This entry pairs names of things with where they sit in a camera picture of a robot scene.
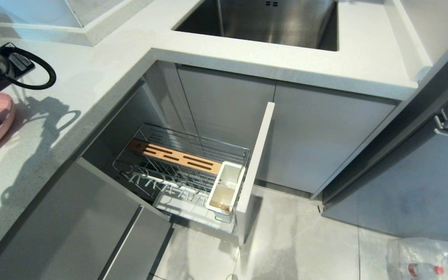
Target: floor tile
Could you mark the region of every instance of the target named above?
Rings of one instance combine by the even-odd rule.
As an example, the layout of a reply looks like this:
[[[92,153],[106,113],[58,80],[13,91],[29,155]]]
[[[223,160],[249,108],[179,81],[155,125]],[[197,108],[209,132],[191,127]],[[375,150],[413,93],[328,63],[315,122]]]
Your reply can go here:
[[[359,280],[357,227],[323,218],[318,202],[255,188],[261,206],[236,280]]]
[[[164,280],[226,280],[237,257],[238,247],[228,241],[175,224],[155,275]]]
[[[391,235],[359,228],[360,280],[388,280],[386,269],[387,243]]]

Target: metal wire rack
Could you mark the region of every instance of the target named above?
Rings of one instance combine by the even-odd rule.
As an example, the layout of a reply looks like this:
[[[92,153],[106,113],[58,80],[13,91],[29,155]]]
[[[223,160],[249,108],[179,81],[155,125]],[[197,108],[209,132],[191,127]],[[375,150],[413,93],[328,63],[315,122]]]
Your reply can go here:
[[[154,124],[142,124],[131,138],[131,141],[133,140],[141,140],[219,163],[230,161],[242,166],[247,166],[249,163],[250,150],[247,148]],[[114,160],[113,167],[152,199],[155,199],[161,191],[178,199],[203,205],[217,177],[212,173],[145,156],[128,149],[128,144]]]

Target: black cable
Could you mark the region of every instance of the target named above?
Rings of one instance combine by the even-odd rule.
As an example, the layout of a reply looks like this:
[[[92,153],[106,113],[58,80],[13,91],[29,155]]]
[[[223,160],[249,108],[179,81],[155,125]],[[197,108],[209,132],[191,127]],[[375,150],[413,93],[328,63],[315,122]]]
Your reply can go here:
[[[14,83],[15,85],[17,85],[19,87],[23,87],[25,89],[30,89],[30,90],[43,90],[43,89],[50,88],[52,85],[55,84],[55,82],[56,82],[55,70],[46,61],[44,61],[43,59],[41,59],[40,57],[38,57],[37,55],[35,55],[33,53],[29,53],[28,51],[19,49],[17,47],[13,47],[11,51],[13,53],[18,53],[19,55],[23,55],[27,59],[32,60],[33,62],[36,62],[37,64],[41,65],[48,72],[49,80],[48,80],[48,82],[46,82],[43,85],[34,86],[34,85],[26,85],[26,84],[20,83],[17,80],[15,80],[14,78],[11,78],[5,74],[1,75],[1,77],[3,79],[5,79],[11,83]]]

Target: sink basin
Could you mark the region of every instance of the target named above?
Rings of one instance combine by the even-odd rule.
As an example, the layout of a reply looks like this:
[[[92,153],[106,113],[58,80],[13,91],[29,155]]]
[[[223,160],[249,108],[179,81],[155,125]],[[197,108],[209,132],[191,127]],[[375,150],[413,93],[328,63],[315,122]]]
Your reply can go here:
[[[337,2],[205,0],[176,31],[337,51]]]

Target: kitchen counter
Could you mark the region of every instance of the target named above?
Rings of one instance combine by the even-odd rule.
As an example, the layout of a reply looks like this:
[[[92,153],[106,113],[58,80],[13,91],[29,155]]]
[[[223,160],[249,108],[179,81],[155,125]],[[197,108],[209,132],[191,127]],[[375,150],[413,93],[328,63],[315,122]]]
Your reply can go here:
[[[0,143],[0,240],[73,151],[156,61],[408,99],[409,80],[384,7],[341,0],[339,51],[172,31],[199,0],[155,0],[94,47],[0,38],[44,58],[57,73],[43,91],[11,86],[15,123]],[[47,80],[43,69],[23,78]]]

